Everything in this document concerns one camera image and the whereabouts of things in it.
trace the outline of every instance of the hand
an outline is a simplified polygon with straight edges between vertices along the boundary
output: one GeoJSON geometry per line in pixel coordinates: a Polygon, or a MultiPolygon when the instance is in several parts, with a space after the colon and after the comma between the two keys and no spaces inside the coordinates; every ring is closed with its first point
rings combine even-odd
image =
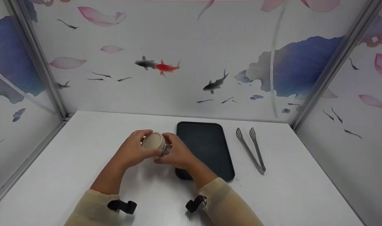
{"type": "Polygon", "coordinates": [[[147,158],[158,156],[161,153],[161,150],[147,150],[141,146],[141,139],[152,132],[153,130],[137,130],[131,133],[117,150],[113,159],[119,161],[125,168],[129,168],[141,163],[147,158]]]}
{"type": "Polygon", "coordinates": [[[192,154],[180,138],[172,133],[162,134],[172,144],[170,153],[166,156],[154,159],[156,164],[170,164],[180,169],[186,169],[199,160],[192,154]]]}

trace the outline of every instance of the person's left hand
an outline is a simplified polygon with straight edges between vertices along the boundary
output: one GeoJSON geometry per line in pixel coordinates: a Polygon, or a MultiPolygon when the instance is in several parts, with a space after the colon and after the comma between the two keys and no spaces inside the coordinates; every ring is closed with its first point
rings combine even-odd
{"type": "Polygon", "coordinates": [[[123,167],[129,168],[141,163],[147,158],[161,154],[159,149],[144,149],[141,146],[141,140],[144,136],[151,134],[153,130],[137,130],[124,141],[117,150],[114,159],[119,161],[123,167]]]}

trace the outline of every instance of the metal tongs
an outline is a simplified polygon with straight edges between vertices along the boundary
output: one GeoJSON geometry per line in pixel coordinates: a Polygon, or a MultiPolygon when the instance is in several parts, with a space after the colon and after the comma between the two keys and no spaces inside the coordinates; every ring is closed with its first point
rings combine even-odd
{"type": "Polygon", "coordinates": [[[260,152],[259,147],[258,147],[257,136],[255,134],[254,128],[252,127],[251,130],[250,130],[250,137],[253,140],[253,143],[254,143],[254,146],[255,146],[255,150],[257,151],[257,156],[258,156],[259,163],[257,162],[257,159],[255,159],[253,153],[251,152],[250,148],[248,147],[247,143],[245,142],[245,140],[243,138],[243,134],[241,133],[240,128],[237,128],[236,136],[237,136],[238,140],[240,140],[240,142],[243,145],[244,149],[247,151],[248,156],[250,157],[251,161],[253,162],[253,164],[256,167],[256,169],[258,170],[258,172],[261,175],[264,175],[264,173],[266,171],[266,168],[265,168],[264,162],[262,160],[261,152],[260,152]]]}

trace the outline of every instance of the painted backdrop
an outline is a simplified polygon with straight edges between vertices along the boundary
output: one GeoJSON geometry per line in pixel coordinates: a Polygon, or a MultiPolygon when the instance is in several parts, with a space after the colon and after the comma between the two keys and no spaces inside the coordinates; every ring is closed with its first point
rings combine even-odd
{"type": "Polygon", "coordinates": [[[58,124],[14,22],[0,1],[0,188],[58,124]]]}
{"type": "Polygon", "coordinates": [[[365,3],[24,1],[71,112],[261,121],[293,119],[365,3]]]}
{"type": "Polygon", "coordinates": [[[382,10],[298,131],[366,225],[382,225],[382,10]]]}

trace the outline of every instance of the black tray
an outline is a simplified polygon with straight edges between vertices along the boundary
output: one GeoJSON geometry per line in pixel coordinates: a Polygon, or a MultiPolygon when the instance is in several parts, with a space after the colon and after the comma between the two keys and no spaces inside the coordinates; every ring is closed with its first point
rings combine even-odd
{"type": "MultiPolygon", "coordinates": [[[[234,168],[227,147],[223,128],[217,123],[187,122],[177,124],[177,136],[191,152],[225,181],[234,178],[234,168]]],[[[176,175],[183,180],[192,180],[190,174],[176,168],[176,175]]]]}

